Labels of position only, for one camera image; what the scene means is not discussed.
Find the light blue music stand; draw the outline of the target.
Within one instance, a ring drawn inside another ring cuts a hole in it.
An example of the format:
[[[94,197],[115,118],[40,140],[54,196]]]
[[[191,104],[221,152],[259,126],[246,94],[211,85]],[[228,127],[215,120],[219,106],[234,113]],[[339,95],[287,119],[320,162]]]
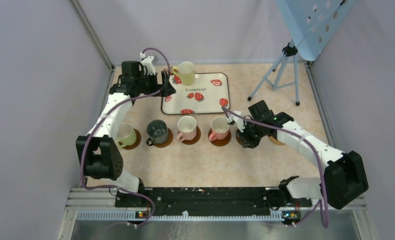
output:
[[[298,55],[307,62],[314,62],[356,3],[356,0],[277,0],[291,40],[247,100],[251,101],[263,83],[267,82],[273,90],[293,85],[295,105],[299,106]],[[290,58],[293,59],[294,80],[280,85]]]

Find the green mug back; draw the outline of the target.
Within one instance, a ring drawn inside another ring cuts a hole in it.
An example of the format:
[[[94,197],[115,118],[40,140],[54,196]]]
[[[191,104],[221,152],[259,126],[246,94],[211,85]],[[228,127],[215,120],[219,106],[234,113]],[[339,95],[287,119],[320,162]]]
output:
[[[173,74],[180,78],[185,86],[191,86],[195,81],[195,65],[190,61],[184,61],[172,68]]]

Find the pink mug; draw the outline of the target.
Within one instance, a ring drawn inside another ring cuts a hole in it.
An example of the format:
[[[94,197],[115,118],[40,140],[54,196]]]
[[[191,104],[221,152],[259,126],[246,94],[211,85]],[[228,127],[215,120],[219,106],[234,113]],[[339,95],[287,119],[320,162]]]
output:
[[[192,141],[197,135],[197,121],[192,116],[183,116],[177,122],[179,142]]]
[[[230,132],[228,119],[224,116],[217,116],[211,121],[211,129],[208,140],[210,142],[224,140]]]

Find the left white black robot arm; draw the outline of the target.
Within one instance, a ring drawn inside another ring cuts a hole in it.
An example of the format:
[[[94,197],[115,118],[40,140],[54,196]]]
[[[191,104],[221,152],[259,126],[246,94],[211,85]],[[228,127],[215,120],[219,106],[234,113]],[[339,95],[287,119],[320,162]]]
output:
[[[170,83],[171,70],[161,71],[160,75],[162,83],[158,83],[158,74],[152,63],[122,62],[121,74],[110,87],[106,105],[96,124],[75,141],[83,188],[87,188],[86,178],[109,180],[106,188],[117,188],[127,193],[126,199],[134,207],[144,204],[146,193],[140,189],[141,180],[124,169],[116,138],[126,114],[137,100],[168,97],[176,93]]]

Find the dark green mug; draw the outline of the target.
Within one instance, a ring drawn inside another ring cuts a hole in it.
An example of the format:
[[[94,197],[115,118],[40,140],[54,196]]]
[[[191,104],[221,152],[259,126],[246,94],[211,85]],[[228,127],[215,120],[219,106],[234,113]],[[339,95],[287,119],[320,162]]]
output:
[[[146,132],[149,138],[146,140],[147,146],[154,146],[155,144],[164,144],[168,139],[167,124],[160,119],[151,121],[147,127]]]

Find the brown coaster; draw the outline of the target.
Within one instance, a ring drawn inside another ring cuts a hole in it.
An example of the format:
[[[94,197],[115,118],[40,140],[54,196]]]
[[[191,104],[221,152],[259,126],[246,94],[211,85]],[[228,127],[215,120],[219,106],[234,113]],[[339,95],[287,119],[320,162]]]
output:
[[[235,135],[235,138],[236,138],[237,143],[238,143],[239,145],[242,145],[242,139],[240,138],[240,136],[236,134],[236,135]]]
[[[201,138],[201,130],[200,128],[197,126],[194,128],[194,130],[190,131],[190,132],[182,132],[182,131],[178,131],[177,133],[177,140],[185,145],[193,145],[195,143],[197,143],[200,138]]]
[[[136,141],[135,141],[135,143],[133,145],[123,146],[122,147],[123,149],[125,149],[125,150],[133,150],[133,149],[135,149],[136,147],[139,146],[139,144],[140,144],[140,142],[142,140],[141,133],[137,129],[134,129],[134,132],[136,134]]]
[[[167,141],[164,144],[154,144],[155,147],[157,148],[165,148],[171,144],[173,141],[173,132],[170,128],[168,128],[168,138]]]
[[[216,147],[223,147],[231,141],[232,134],[230,128],[223,132],[218,132],[211,128],[208,131],[207,137],[212,145]]]

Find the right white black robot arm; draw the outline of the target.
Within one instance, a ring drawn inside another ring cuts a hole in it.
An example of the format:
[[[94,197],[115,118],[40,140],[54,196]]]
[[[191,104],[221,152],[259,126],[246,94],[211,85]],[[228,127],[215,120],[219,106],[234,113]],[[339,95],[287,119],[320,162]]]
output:
[[[285,112],[275,114],[261,100],[248,107],[250,117],[241,112],[229,113],[228,121],[236,124],[236,137],[243,148],[256,148],[268,137],[294,149],[318,168],[319,177],[292,176],[279,184],[279,201],[292,206],[299,199],[325,200],[342,209],[369,189],[361,155],[344,152],[321,141],[303,129]]]

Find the light tan coaster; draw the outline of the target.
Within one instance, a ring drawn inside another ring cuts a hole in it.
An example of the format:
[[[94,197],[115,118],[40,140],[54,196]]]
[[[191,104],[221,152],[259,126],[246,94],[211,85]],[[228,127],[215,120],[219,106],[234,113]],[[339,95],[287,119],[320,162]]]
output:
[[[276,138],[274,138],[273,136],[269,136],[268,139],[275,145],[277,146],[284,146],[285,144],[279,140],[277,140]]]

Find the pink mug front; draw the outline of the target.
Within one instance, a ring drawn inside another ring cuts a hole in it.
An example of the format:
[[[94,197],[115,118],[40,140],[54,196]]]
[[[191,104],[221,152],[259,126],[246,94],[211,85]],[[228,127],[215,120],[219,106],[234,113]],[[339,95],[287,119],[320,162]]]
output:
[[[197,121],[192,116],[183,116],[177,122],[179,142],[192,141],[197,135]]]

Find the white strawberry tray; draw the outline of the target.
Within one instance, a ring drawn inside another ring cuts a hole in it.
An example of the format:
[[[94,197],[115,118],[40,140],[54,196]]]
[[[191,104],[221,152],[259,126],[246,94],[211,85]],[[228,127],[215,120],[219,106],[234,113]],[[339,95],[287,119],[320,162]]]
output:
[[[196,73],[191,86],[173,74],[170,83],[176,93],[161,101],[166,115],[218,114],[231,108],[228,77],[222,72]]]

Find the pink mug back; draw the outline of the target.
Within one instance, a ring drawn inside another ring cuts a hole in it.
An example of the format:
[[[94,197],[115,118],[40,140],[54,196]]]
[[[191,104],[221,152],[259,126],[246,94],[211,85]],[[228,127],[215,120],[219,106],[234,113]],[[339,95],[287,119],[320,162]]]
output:
[[[217,116],[211,121],[211,129],[208,140],[210,142],[224,140],[230,132],[228,119],[224,116]]]

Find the green mug front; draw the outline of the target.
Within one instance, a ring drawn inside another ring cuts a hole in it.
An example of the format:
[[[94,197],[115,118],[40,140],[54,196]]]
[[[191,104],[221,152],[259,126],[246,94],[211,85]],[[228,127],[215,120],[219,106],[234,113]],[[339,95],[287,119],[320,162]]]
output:
[[[131,147],[137,141],[135,129],[129,123],[122,123],[116,135],[116,143],[119,147]]]

